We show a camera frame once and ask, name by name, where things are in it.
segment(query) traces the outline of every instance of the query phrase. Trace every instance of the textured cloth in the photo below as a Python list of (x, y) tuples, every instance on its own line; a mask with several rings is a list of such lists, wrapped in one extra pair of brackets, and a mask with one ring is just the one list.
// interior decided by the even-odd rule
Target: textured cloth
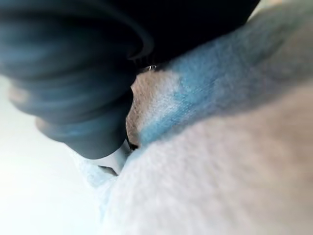
[(310, 234), (313, 1), (276, 5), (133, 85), (116, 177), (75, 158), (104, 235)]

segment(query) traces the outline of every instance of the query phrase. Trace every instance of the white surface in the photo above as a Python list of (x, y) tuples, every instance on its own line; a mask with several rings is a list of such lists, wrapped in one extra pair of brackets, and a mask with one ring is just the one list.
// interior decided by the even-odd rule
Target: white surface
[(7, 100), (0, 78), (0, 234), (93, 235), (92, 195), (65, 147)]

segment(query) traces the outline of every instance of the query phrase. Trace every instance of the white background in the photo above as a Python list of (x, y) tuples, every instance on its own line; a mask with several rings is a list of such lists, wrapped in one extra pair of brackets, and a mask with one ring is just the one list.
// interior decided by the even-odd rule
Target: white background
[(0, 78), (0, 234), (95, 234), (95, 204), (68, 151), (9, 103), (8, 87)]

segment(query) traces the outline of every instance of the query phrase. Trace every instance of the dark rubber object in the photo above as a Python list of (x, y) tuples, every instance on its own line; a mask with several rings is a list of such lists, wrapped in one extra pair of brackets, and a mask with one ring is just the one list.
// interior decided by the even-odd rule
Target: dark rubber object
[(258, 1), (0, 0), (0, 71), (45, 135), (103, 158), (126, 138), (138, 65), (234, 30)]

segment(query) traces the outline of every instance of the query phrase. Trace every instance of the black ribbed object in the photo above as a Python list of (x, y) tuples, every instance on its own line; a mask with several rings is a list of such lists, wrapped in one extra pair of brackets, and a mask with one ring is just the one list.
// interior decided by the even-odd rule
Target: black ribbed object
[(126, 138), (133, 61), (162, 63), (228, 33), (258, 1), (0, 0), (1, 73), (45, 135), (103, 158)]

